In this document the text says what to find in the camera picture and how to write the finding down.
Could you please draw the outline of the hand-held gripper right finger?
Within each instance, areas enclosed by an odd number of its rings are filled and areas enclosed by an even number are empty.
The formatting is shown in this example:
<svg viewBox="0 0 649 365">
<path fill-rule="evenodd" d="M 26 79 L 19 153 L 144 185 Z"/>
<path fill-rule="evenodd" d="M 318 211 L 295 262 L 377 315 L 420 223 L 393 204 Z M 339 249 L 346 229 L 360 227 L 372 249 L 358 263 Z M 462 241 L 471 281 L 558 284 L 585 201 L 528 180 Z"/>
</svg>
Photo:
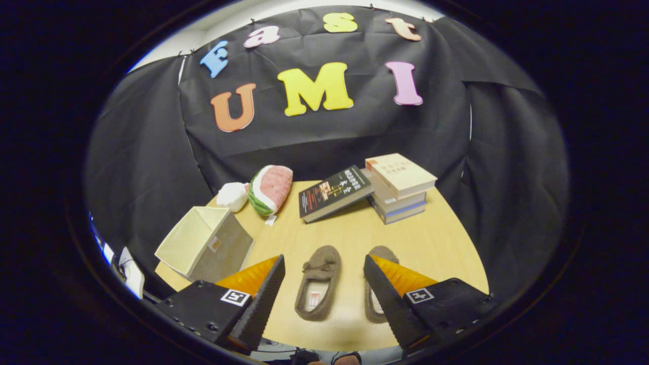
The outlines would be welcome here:
<svg viewBox="0 0 649 365">
<path fill-rule="evenodd" d="M 404 355 L 472 332 L 498 307 L 494 296 L 461 279 L 436 281 L 373 254 L 364 276 Z"/>
</svg>

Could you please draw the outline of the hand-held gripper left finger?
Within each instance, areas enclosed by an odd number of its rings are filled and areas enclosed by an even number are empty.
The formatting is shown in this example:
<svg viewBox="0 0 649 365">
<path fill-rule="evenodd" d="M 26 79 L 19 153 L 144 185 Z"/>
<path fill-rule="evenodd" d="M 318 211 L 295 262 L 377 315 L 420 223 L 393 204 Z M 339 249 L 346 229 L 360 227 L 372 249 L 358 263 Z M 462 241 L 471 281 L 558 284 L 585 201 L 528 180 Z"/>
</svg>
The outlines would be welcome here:
<svg viewBox="0 0 649 365">
<path fill-rule="evenodd" d="M 284 276 L 280 254 L 216 283 L 195 280 L 155 307 L 197 337 L 249 355 L 259 346 Z"/>
</svg>

